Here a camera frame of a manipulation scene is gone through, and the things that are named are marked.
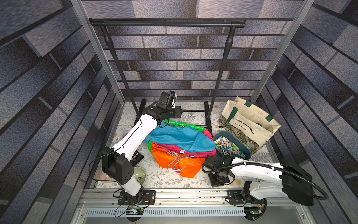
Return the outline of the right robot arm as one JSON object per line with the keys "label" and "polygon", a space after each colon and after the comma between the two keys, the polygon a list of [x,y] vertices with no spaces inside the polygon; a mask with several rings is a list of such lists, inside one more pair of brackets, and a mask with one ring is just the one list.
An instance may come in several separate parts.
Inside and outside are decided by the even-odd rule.
{"label": "right robot arm", "polygon": [[294,161],[261,163],[226,155],[222,158],[209,156],[203,163],[202,170],[218,181],[228,175],[262,180],[261,183],[249,181],[244,184],[242,194],[249,200],[278,197],[288,198],[305,206],[314,204],[313,187],[307,183],[312,181],[312,175]]}

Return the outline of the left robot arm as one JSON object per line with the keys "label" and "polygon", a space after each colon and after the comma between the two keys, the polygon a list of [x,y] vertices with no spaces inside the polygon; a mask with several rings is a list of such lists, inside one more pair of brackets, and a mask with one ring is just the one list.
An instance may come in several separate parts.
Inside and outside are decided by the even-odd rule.
{"label": "left robot arm", "polygon": [[134,167],[130,160],[147,135],[162,121],[181,118],[182,113],[181,106],[172,107],[159,102],[145,108],[139,121],[120,142],[112,148],[102,149],[102,171],[118,182],[129,195],[136,197],[142,185],[133,176]]}

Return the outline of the pink garment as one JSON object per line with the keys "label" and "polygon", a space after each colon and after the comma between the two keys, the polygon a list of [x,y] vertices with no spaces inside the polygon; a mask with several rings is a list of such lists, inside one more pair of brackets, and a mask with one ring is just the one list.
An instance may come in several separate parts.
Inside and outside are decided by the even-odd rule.
{"label": "pink garment", "polygon": [[194,129],[190,126],[155,128],[145,138],[149,143],[153,142],[159,147],[177,153],[184,153],[197,158],[214,156],[216,144],[211,133],[206,129]]}

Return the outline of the teal clothespin tray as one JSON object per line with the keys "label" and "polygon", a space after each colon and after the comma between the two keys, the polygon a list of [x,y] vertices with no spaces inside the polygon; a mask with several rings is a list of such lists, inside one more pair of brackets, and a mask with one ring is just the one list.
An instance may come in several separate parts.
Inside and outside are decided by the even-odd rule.
{"label": "teal clothespin tray", "polygon": [[231,133],[221,131],[213,137],[213,140],[216,144],[216,154],[214,158],[222,158],[223,156],[228,155],[239,159],[250,160],[250,150]]}

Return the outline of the black clothes rack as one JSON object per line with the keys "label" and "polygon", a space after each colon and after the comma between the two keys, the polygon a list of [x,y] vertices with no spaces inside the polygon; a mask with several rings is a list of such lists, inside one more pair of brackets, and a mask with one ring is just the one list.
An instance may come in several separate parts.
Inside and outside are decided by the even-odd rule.
{"label": "black clothes rack", "polygon": [[222,27],[222,28],[230,28],[229,34],[227,36],[223,57],[221,61],[221,66],[219,69],[219,73],[217,76],[217,80],[215,83],[214,93],[212,96],[212,100],[209,103],[208,101],[204,102],[204,109],[203,110],[183,110],[184,113],[195,112],[195,113],[204,113],[205,114],[205,125],[201,125],[202,127],[208,129],[210,132],[212,131],[212,123],[211,123],[211,113],[212,109],[218,94],[218,90],[220,87],[220,82],[222,80],[223,71],[225,65],[227,63],[227,58],[229,52],[232,48],[234,42],[234,36],[236,29],[243,29],[246,25],[246,21],[178,21],[178,20],[120,20],[120,19],[89,19],[91,26],[99,27],[102,31],[104,36],[104,41],[109,48],[109,51],[114,59],[115,65],[118,69],[118,72],[122,78],[122,82],[127,90],[128,97],[132,106],[135,110],[137,115],[136,120],[139,120],[140,113],[144,111],[146,106],[146,100],[142,99],[140,107],[136,106],[134,97],[131,93],[130,87],[128,85],[128,81],[125,78],[123,68],[119,62],[116,50],[114,48],[114,43],[112,40],[111,35],[107,29],[108,26],[140,26],[140,27]]}

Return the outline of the orange garment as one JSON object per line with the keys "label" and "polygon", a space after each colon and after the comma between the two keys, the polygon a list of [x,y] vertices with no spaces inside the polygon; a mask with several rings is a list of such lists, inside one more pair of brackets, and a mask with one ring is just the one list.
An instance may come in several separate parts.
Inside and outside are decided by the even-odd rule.
{"label": "orange garment", "polygon": [[[166,150],[164,148],[159,147],[157,144],[151,142],[149,143],[149,147],[151,149],[151,153],[155,159],[155,161],[157,162],[157,164],[164,169],[168,169],[167,166],[168,164],[170,164],[171,162],[174,161],[174,157],[170,156],[166,151],[170,151],[170,150]],[[177,153],[179,156],[189,156],[186,155],[184,153]],[[180,160],[180,162],[175,166],[176,169],[181,169],[184,168],[182,171],[177,172],[179,173],[182,177],[186,177],[186,178],[194,178],[197,173],[201,170],[202,164],[205,161],[205,157],[203,158],[182,158]],[[169,166],[169,169],[172,170],[173,165],[171,164]]]}

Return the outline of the black calculator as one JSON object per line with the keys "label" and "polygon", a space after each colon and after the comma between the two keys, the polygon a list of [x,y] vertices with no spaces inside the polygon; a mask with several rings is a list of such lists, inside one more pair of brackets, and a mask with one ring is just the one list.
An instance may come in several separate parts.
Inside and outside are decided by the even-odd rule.
{"label": "black calculator", "polygon": [[143,159],[144,156],[138,150],[136,150],[130,160],[130,163],[133,167],[136,167]]}

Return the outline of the green ceramic bowl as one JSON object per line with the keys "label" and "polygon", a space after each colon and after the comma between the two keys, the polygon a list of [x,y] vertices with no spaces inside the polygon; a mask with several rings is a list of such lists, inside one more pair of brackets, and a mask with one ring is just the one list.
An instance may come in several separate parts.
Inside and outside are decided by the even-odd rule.
{"label": "green ceramic bowl", "polygon": [[138,183],[143,185],[146,179],[146,172],[141,167],[135,167],[133,177],[137,180]]}

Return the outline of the pink plastic cup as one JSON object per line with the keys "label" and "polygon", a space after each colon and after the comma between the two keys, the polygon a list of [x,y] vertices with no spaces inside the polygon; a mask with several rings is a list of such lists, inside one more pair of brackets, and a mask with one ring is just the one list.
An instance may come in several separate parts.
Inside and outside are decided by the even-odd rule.
{"label": "pink plastic cup", "polygon": [[106,173],[103,172],[102,168],[99,168],[96,171],[95,179],[97,179],[98,181],[101,181],[101,182],[113,181],[113,179],[111,177],[109,177]]}

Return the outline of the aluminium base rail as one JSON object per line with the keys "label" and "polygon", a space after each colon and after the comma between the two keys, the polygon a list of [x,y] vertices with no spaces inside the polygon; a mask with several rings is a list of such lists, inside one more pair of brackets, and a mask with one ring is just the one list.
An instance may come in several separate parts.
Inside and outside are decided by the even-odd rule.
{"label": "aluminium base rail", "polygon": [[80,196],[74,218],[86,217],[243,217],[242,207],[229,204],[227,189],[156,189],[154,203],[144,211],[120,203],[118,189],[86,189]]}

